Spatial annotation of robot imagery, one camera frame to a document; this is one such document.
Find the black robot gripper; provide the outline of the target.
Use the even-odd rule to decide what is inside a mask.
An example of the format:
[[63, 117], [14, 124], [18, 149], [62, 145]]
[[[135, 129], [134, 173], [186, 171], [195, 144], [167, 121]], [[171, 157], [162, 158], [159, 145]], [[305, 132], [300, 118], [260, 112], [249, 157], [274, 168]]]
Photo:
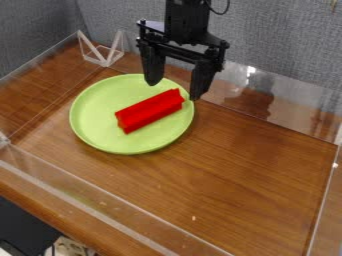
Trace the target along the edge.
[[209, 31], [212, 0], [166, 0], [165, 20], [141, 19], [138, 48], [145, 80], [155, 86], [165, 75], [166, 58], [195, 64], [191, 73], [190, 99], [198, 100], [209, 91], [217, 71], [222, 70], [229, 43]]

